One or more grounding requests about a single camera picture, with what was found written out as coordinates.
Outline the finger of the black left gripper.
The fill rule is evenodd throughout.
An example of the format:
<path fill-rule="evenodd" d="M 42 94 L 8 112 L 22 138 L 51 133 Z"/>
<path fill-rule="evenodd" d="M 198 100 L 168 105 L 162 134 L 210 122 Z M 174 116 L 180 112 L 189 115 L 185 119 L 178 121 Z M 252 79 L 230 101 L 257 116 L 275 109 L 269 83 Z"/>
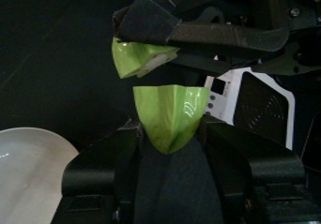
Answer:
<path fill-rule="evenodd" d="M 221 76 L 233 69 L 249 67 L 254 64 L 254 59 L 228 58 L 216 60 L 196 53 L 180 52 L 177 57 L 170 61 L 172 64 L 186 68 L 208 76 Z"/>
<path fill-rule="evenodd" d="M 254 29 L 240 25 L 184 22 L 172 12 L 172 0 L 134 0 L 113 14 L 114 34 L 123 42 L 160 46 L 205 44 L 260 52 L 279 51 L 289 39 L 289 30 Z"/>

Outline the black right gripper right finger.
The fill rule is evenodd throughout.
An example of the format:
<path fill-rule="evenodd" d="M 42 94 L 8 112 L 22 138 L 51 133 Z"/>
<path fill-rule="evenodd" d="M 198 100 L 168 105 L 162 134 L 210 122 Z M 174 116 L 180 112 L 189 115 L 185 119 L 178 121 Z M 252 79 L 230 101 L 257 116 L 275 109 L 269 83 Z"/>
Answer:
<path fill-rule="evenodd" d="M 205 115 L 200 125 L 225 224 L 321 224 L 297 154 Z"/>

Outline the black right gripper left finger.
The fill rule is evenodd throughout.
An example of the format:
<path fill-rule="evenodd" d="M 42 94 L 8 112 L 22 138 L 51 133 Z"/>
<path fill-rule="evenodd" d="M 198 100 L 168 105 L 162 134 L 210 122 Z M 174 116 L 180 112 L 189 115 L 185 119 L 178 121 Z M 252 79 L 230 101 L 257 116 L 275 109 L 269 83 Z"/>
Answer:
<path fill-rule="evenodd" d="M 133 224 L 143 128 L 130 121 L 70 162 L 51 224 Z"/>

